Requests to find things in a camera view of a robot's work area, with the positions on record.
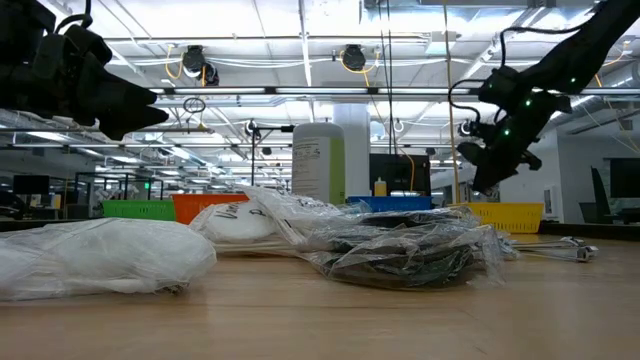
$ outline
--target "warehouse ceiling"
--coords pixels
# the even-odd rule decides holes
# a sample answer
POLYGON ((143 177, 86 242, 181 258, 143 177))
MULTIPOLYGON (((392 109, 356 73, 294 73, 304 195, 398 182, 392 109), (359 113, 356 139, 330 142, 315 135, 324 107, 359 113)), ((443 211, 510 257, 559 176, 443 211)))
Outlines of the warehouse ceiling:
MULTIPOLYGON (((40 1, 56 14, 58 22, 72 13, 84 11, 84 0, 40 1)), ((588 10, 594 2, 450 0, 448 3, 446 34, 442 2, 429 0, 390 0, 390 20, 386 15, 387 3, 383 1, 380 14, 375 0, 94 0, 91 14, 94 23, 90 29, 103 36, 114 52, 107 70, 149 88, 200 86, 184 74, 177 79, 174 77, 179 73, 178 63, 186 47, 202 45, 205 56, 218 70, 221 88, 365 88, 368 81, 373 87, 446 89, 449 77, 452 82, 463 78, 484 79, 492 68, 499 66, 500 47, 496 35, 500 30, 514 24, 551 29, 572 27, 588 19, 588 10), (541 4, 555 4, 555 7, 529 7, 541 4), (384 49, 381 30, 392 33, 391 45, 387 34, 384 49), (449 38, 449 64, 445 35, 449 38), (362 47, 367 58, 366 67, 371 67, 367 79, 342 66, 340 53, 347 44, 362 47), (383 58, 392 71, 392 84, 387 81, 389 74, 385 76, 383 58)), ((606 78, 609 72, 636 60, 640 51, 638 35, 640 25, 636 23, 610 50, 608 66, 603 67, 601 77, 606 78)), ((507 64, 523 70, 564 38, 560 35, 509 34, 507 64)), ((95 153, 82 152, 106 164, 107 169, 112 165, 140 164, 200 166, 200 169, 202 166, 205 169, 235 167, 235 171, 224 174, 229 175, 229 181, 244 181, 243 175, 230 174, 246 172, 250 147, 229 149, 228 146, 247 144, 244 128, 248 121, 254 120, 263 126, 331 121, 335 103, 359 102, 368 106, 372 121, 387 125, 390 107, 393 107, 393 116, 399 121, 396 130, 400 143, 418 145, 408 149, 410 154, 424 154, 425 147, 431 144, 439 152, 438 159, 448 160, 451 156, 450 150, 437 146, 451 142, 450 109, 446 96, 442 95, 394 98, 391 106, 386 96, 377 96, 372 101, 367 96, 349 94, 206 95, 200 98, 207 103, 207 109, 194 116, 183 109, 186 98, 188 96, 161 97, 158 106, 167 111, 170 118, 165 124, 155 126, 153 132, 131 134, 124 141, 139 147, 90 148, 95 153), (162 144, 205 144, 209 147, 185 146, 178 150, 154 147, 162 144), (110 157, 105 160, 103 155, 133 160, 129 163, 110 157)), ((458 101, 461 105, 478 108, 483 119, 492 119, 497 110, 473 98, 458 101)), ((472 115, 465 110, 453 109, 453 122, 462 123, 472 115)), ((0 119, 5 120, 1 122, 5 127, 12 127, 10 116, 0 119)), ((582 117, 582 124, 576 126, 584 126, 585 119, 582 117)), ((46 123, 30 120, 33 119, 25 118, 34 128, 42 127, 42 131, 74 126, 65 119, 46 123)), ((569 125, 563 125, 563 131, 571 131, 573 128, 569 125)), ((46 139, 21 134, 18 139, 25 143, 54 141, 113 145, 96 132, 61 136, 46 139)), ((265 182, 290 177, 287 168, 287 160, 291 159, 290 143, 291 134, 279 131, 263 140, 261 146, 273 145, 271 155, 259 154, 259 160, 265 166, 261 170, 265 182), (276 171, 276 165, 283 170, 276 171)), ((374 141, 373 144, 381 147, 372 151, 387 151, 382 146, 385 143, 388 139, 384 137, 374 141)), ((216 175, 209 170, 198 172, 187 168, 179 173, 180 177, 216 175)))

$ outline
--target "yellow basket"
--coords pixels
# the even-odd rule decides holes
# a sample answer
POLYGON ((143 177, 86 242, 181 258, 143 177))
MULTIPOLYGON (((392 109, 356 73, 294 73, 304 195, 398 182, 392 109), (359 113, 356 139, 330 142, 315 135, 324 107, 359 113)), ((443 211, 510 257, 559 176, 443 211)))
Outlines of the yellow basket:
POLYGON ((535 234, 542 220, 542 203, 466 203, 482 224, 512 234, 535 234))

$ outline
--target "wooden table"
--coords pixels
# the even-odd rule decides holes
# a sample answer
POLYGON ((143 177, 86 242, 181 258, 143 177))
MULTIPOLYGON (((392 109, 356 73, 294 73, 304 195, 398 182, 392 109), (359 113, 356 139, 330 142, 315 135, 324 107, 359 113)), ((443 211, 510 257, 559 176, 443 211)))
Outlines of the wooden table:
POLYGON ((398 292, 222 258, 181 296, 0 305, 0 359, 639 359, 640 244, 526 258, 503 288, 398 292))

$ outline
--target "yellow bottle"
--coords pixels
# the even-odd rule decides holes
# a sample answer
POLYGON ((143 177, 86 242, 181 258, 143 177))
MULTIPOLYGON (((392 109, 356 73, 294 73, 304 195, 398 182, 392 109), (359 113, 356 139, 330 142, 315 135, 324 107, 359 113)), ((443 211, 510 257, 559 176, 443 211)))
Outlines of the yellow bottle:
POLYGON ((373 184, 373 196, 387 196, 387 182, 382 178, 373 184))

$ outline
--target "white bottle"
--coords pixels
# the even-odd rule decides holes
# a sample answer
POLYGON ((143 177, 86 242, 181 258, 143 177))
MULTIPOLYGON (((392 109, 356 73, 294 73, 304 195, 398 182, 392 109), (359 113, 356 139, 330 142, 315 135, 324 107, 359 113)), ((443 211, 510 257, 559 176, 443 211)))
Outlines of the white bottle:
POLYGON ((331 123, 309 123, 293 131, 292 190, 334 205, 345 203, 344 131, 331 123))

